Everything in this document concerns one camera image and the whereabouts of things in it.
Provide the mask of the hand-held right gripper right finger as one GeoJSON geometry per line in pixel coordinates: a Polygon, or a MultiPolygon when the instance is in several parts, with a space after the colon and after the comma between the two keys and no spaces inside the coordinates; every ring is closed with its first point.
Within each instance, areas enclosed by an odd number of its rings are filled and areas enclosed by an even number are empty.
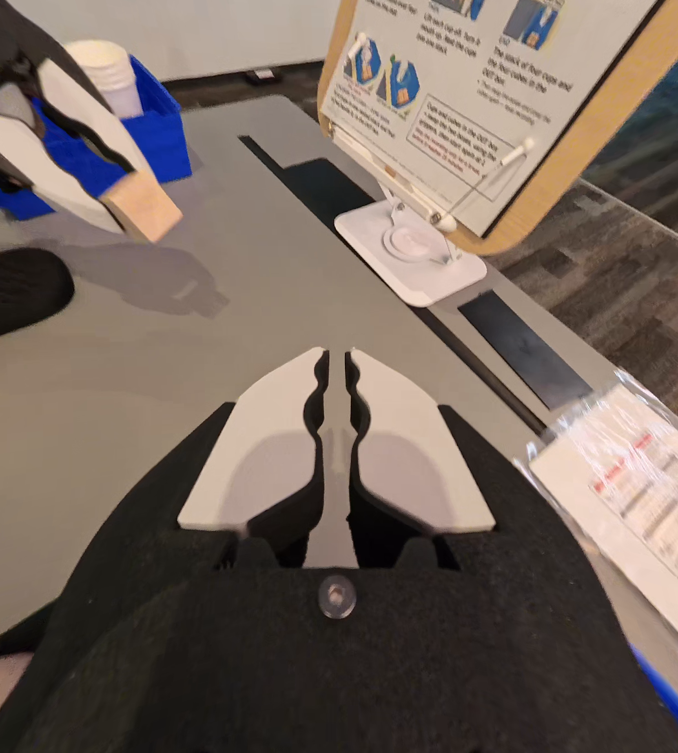
{"type": "Polygon", "coordinates": [[[438,403],[360,349],[344,356],[355,440],[348,493],[360,568],[392,568],[416,538],[480,534],[496,527],[438,403]]]}

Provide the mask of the printed instruction sheet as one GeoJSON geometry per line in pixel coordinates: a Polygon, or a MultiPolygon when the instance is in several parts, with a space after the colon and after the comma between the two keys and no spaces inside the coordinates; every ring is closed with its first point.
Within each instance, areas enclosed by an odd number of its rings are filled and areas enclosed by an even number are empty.
{"type": "Polygon", "coordinates": [[[485,238],[660,2],[357,2],[321,112],[485,238]]]}

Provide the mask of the wooden board document stand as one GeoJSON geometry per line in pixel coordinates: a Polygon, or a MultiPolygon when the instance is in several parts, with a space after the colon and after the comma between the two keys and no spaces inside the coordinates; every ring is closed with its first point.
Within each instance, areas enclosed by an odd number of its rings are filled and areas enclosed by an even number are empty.
{"type": "Polygon", "coordinates": [[[377,182],[384,198],[338,215],[344,241],[406,304],[429,307],[485,277],[476,257],[510,250],[532,232],[590,162],[626,122],[650,90],[678,61],[678,1],[657,5],[628,44],[588,107],[526,183],[492,232],[477,237],[435,206],[350,134],[322,115],[321,105],[337,70],[357,2],[340,3],[319,81],[322,131],[377,182]]]}

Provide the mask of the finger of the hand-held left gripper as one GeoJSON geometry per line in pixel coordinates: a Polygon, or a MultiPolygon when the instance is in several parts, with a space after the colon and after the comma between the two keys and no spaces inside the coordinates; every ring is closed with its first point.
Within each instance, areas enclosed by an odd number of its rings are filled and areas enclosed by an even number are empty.
{"type": "Polygon", "coordinates": [[[43,113],[55,125],[81,138],[89,148],[124,173],[154,175],[127,128],[95,89],[87,89],[51,59],[36,68],[43,113]]]}
{"type": "Polygon", "coordinates": [[[0,115],[0,173],[24,185],[54,209],[63,209],[115,234],[124,229],[99,200],[63,170],[22,120],[0,115]]]}

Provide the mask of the small wooden cube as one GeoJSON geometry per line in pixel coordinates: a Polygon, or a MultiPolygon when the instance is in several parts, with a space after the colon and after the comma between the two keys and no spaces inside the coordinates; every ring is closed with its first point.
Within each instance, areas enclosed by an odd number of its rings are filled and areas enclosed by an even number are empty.
{"type": "Polygon", "coordinates": [[[184,216],[156,177],[145,171],[126,174],[101,193],[98,201],[137,242],[162,241],[184,216]]]}

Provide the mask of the black quilted wrist rest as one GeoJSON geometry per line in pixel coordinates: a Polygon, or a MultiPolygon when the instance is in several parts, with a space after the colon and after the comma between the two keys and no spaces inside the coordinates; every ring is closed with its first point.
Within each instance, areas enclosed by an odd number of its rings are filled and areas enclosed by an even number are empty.
{"type": "Polygon", "coordinates": [[[74,295],[69,268],[51,251],[32,247],[0,251],[0,336],[57,315],[74,295]]]}

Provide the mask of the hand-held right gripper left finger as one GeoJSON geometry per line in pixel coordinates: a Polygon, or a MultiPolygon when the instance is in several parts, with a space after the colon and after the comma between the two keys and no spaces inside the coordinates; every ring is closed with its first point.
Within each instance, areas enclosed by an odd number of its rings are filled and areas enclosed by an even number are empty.
{"type": "Polygon", "coordinates": [[[323,442],[330,354],[316,346],[233,404],[178,516],[179,528],[263,539],[301,568],[325,507],[323,442]]]}

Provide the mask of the laminated paper sheet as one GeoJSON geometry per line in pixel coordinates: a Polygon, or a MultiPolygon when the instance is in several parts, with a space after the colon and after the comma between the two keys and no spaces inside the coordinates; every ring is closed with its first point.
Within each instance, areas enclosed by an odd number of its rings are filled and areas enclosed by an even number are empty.
{"type": "Polygon", "coordinates": [[[542,442],[518,468],[678,635],[678,416],[616,371],[542,442]]]}

